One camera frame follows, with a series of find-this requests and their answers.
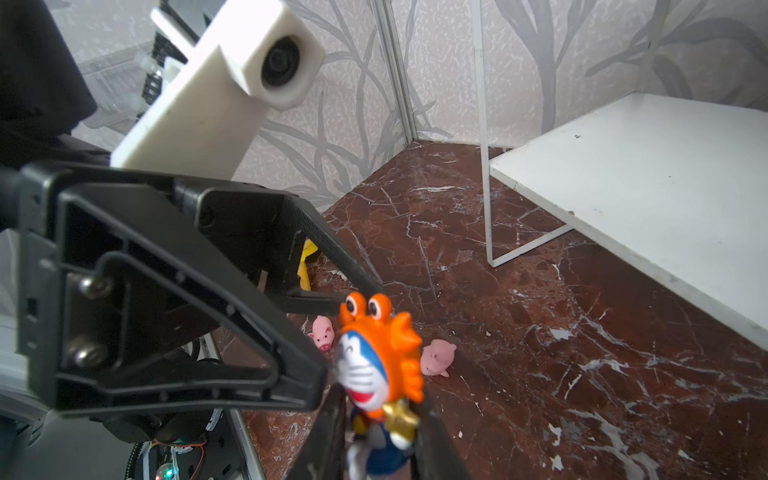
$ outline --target marble floor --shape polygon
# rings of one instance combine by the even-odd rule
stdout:
[[[560,225],[499,183],[492,197],[496,255]],[[766,353],[575,231],[492,269],[477,147],[411,144],[325,218],[425,343],[458,346],[426,388],[475,480],[768,475]],[[310,277],[349,290],[322,257]],[[258,361],[216,338],[225,361]],[[313,415],[244,415],[281,478]]]

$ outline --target orange crab hat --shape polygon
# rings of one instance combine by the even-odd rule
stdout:
[[[424,399],[424,379],[419,365],[422,337],[411,327],[411,314],[398,313],[392,318],[392,303],[387,295],[377,293],[368,301],[353,292],[341,306],[341,335],[355,331],[376,351],[389,380],[387,402],[407,396],[416,403]]]

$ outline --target wallpaper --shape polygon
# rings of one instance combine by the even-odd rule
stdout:
[[[421,138],[479,143],[469,1],[392,2]],[[489,143],[518,146],[635,91],[655,7],[482,0]],[[646,91],[765,109],[766,40],[768,2],[670,0]]]
[[[405,147],[370,0],[289,0],[328,51],[306,100],[272,111],[234,180],[291,190],[324,210]],[[47,0],[77,63],[152,41],[156,0]],[[73,131],[113,150],[106,127]]]
[[[298,107],[272,111],[234,180],[325,210],[399,153],[405,134],[369,0],[287,0],[328,51]]]
[[[13,230],[3,230],[0,232],[0,316],[16,317],[17,279],[18,234]],[[0,332],[2,335],[11,334],[1,329]]]

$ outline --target star ornament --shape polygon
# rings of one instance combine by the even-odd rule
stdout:
[[[386,418],[384,428],[387,432],[401,435],[412,441],[419,426],[419,416],[409,408],[408,399],[403,397],[397,402],[385,403],[382,410]]]

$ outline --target white shelf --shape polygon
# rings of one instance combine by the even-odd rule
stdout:
[[[768,114],[631,94],[490,174],[768,349]]]

